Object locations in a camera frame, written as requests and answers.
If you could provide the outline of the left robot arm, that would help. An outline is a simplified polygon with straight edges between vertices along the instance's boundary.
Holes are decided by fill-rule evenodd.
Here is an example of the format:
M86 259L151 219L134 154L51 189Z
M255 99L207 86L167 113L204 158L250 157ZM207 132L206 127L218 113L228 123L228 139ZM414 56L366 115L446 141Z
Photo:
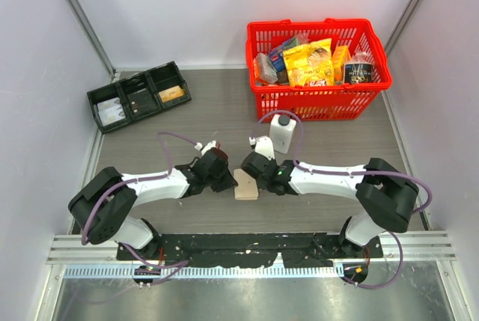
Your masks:
M68 204L82 229L82 242L99 245L113 240L145 260L159 256L161 236L145 218L131 210L160 200L180 200L210 188L223 192L237 186L228 156L216 145L189 164L151 174L122 174L114 167L101 170Z

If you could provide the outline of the dark card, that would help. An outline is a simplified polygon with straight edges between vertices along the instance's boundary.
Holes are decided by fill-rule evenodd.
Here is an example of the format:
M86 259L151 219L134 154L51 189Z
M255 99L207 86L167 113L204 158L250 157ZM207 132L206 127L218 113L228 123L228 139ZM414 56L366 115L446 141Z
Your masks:
M144 117L156 111L154 98L146 88L128 94L127 98L134 117Z

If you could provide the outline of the beige card holder wallet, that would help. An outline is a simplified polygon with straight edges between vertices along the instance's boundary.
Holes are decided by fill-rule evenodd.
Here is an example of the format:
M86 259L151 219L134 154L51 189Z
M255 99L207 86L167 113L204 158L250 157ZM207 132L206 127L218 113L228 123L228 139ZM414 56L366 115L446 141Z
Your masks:
M234 187L234 197L238 201L256 201L259 196L256 180L242 169L234 170L234 179L237 186Z

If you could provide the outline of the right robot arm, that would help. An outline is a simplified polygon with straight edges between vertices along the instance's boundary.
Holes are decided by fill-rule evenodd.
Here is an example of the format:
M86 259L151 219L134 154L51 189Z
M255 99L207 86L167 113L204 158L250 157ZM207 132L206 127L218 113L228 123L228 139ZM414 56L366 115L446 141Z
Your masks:
M383 159L348 168L320 167L305 162L250 153L241 169L260 189L276 195L321 194L358 201L363 212L349 217L338 236L339 251L346 257L362 253L365 246L386 231L404 233L409 228L417 185Z

